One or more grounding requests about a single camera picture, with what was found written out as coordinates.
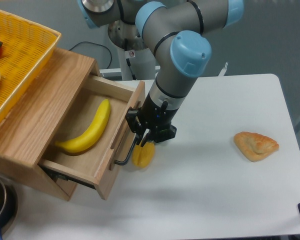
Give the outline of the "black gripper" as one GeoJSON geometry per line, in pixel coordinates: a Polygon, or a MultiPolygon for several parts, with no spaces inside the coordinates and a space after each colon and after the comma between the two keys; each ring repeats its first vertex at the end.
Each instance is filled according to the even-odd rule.
{"type": "Polygon", "coordinates": [[[141,107],[129,107],[125,119],[136,134],[136,145],[144,147],[146,143],[161,143],[176,136],[177,128],[172,125],[176,113],[176,110],[168,110],[166,100],[158,106],[147,96],[141,107]]]}

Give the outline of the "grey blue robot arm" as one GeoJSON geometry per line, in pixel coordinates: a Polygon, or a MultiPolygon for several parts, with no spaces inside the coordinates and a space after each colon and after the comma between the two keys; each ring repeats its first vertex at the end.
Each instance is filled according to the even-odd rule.
{"type": "Polygon", "coordinates": [[[212,56],[204,34],[238,22],[244,13],[241,0],[188,0],[170,8],[148,0],[80,0],[78,5],[97,27],[116,21],[135,25],[160,65],[142,106],[129,108],[125,116],[134,145],[175,137],[172,119],[212,56]]]}

